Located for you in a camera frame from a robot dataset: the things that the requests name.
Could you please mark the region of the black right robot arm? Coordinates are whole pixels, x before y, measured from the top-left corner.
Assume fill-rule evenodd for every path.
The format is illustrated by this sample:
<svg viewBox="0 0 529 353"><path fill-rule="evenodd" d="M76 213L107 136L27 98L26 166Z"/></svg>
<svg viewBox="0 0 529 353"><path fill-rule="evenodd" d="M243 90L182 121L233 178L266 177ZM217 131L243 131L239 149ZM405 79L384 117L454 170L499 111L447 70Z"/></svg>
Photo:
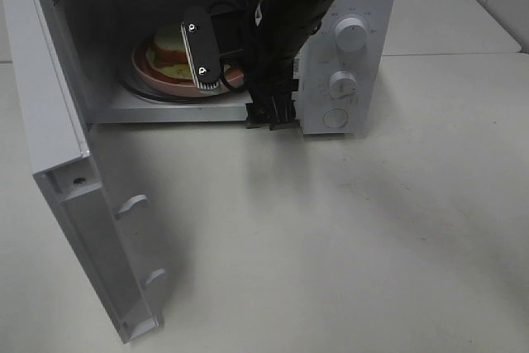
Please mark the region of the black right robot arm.
<svg viewBox="0 0 529 353"><path fill-rule="evenodd" d="M293 60L322 24L335 0L238 0L240 6L211 17L220 61L244 74L247 126L278 129L294 122Z"/></svg>

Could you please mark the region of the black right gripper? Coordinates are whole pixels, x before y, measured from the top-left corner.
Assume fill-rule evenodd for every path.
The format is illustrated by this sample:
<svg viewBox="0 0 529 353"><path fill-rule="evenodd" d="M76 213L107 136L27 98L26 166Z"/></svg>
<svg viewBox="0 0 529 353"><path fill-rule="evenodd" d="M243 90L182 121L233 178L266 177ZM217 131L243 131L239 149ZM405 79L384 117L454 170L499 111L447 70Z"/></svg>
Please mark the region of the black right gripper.
<svg viewBox="0 0 529 353"><path fill-rule="evenodd" d="M220 81L231 91L247 90L248 129L296 126L290 94L293 59L302 47L302 0L238 0L238 7L211 15L222 67Z"/></svg>

